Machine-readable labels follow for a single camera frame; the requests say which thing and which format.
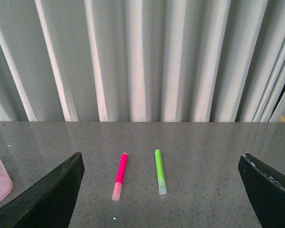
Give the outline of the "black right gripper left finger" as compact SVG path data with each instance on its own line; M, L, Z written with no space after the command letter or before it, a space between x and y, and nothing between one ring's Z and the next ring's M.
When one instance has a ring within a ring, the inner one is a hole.
M85 167L75 153L0 208L0 228L67 228Z

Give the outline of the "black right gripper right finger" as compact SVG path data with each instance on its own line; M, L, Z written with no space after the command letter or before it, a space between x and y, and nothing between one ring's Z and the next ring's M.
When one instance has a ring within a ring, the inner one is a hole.
M285 175L248 153L238 170L261 226L285 228Z

